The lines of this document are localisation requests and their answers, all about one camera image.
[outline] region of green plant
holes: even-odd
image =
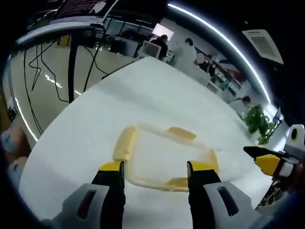
[[[275,125],[269,122],[269,118],[264,114],[261,105],[250,109],[245,118],[245,123],[251,134],[259,130],[261,136],[258,139],[258,144],[264,145],[268,143],[269,135],[274,130]]]

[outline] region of white tabletop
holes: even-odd
[[[53,218],[62,202],[100,165],[112,160],[121,131],[137,123],[179,126],[215,149],[220,178],[232,180],[256,207],[271,184],[243,152],[245,126],[218,96],[151,57],[113,73],[69,105],[47,128],[24,168],[20,193],[39,219]],[[190,228],[187,193],[126,183],[124,228]]]

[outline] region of black shirt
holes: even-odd
[[[160,38],[151,41],[151,43],[159,45],[161,47],[160,53],[159,53],[159,59],[166,57],[167,54],[167,44],[165,44],[164,41],[162,41]]]

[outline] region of hair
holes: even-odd
[[[185,43],[189,43],[190,46],[193,46],[193,45],[194,45],[193,40],[192,40],[191,38],[187,38],[187,39],[185,40]]]
[[[242,98],[242,101],[243,101],[243,102],[248,102],[248,103],[250,103],[250,102],[251,102],[251,99],[250,99],[249,96],[245,96],[244,98]]]
[[[162,40],[167,40],[168,39],[168,36],[163,34],[161,37],[160,37]]]

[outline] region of black cable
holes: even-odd
[[[25,62],[26,62],[26,55],[27,55],[27,51],[25,50],[24,51],[24,54],[23,54],[23,73],[24,73],[24,85],[25,85],[25,91],[27,93],[27,97],[28,97],[28,101],[29,101],[29,104],[30,104],[30,110],[31,110],[31,113],[32,113],[32,116],[33,116],[33,119],[34,119],[34,122],[35,122],[35,125],[39,131],[39,134],[42,135],[43,133],[43,130],[38,122],[38,119],[33,111],[33,108],[32,108],[32,103],[31,103],[31,99],[30,99],[30,96],[29,96],[29,92],[28,92],[28,88],[27,88],[27,80],[26,80],[26,73],[25,73]]]
[[[90,66],[90,69],[89,69],[89,72],[88,72],[88,75],[87,75],[87,79],[86,79],[86,82],[85,82],[85,86],[84,86],[83,92],[86,91],[87,83],[88,83],[89,76],[90,76],[90,73],[91,73],[91,70],[92,70],[92,67],[93,67],[93,63],[95,62],[95,58],[96,58],[96,56],[97,56],[97,53],[99,52],[100,46],[101,46],[101,45],[99,44],[99,46],[97,47],[96,52],[95,52],[95,54],[94,54],[93,60],[92,60],[92,62],[91,62],[91,66]]]
[[[52,42],[52,43],[51,43],[47,48],[45,48],[45,49],[43,50],[43,52],[41,52],[39,55],[38,55],[38,45],[36,45],[36,57],[35,57],[31,62],[29,62],[29,66],[30,66],[31,68],[35,68],[35,69],[36,69],[36,73],[35,73],[35,77],[34,77],[33,85],[32,85],[32,91],[34,90],[34,87],[35,87],[35,85],[36,85],[36,82],[37,82],[37,80],[38,80],[38,77],[39,77],[39,75],[40,75],[40,73],[41,73],[41,68],[38,67],[38,58],[39,58],[40,56],[42,56],[42,54],[43,54],[45,51],[47,51],[54,43],[55,43],[55,42]],[[34,66],[31,65],[35,60],[36,60],[36,67],[34,67]]]
[[[41,50],[41,54],[43,53],[42,51],[42,44],[40,44],[40,50]],[[56,75],[54,74],[54,72],[52,72],[52,70],[47,66],[47,64],[43,61],[42,59],[42,55],[40,54],[40,59],[41,59],[41,62],[43,63],[43,65],[50,71],[50,73],[54,76],[54,82],[55,82],[55,88],[56,88],[56,93],[57,93],[57,97],[60,101],[63,101],[63,102],[69,102],[67,100],[63,100],[59,97],[59,93],[58,93],[58,88],[57,88],[57,82],[56,82]]]
[[[92,58],[94,58],[94,57],[93,57],[93,53],[92,53],[86,46],[83,45],[83,47],[84,47],[88,52],[90,52]],[[97,63],[96,63],[95,60],[94,60],[94,64],[95,64],[95,67],[96,67],[98,70],[100,70],[102,73],[108,75],[108,73],[104,72],[102,69],[100,69],[100,68],[97,66]]]

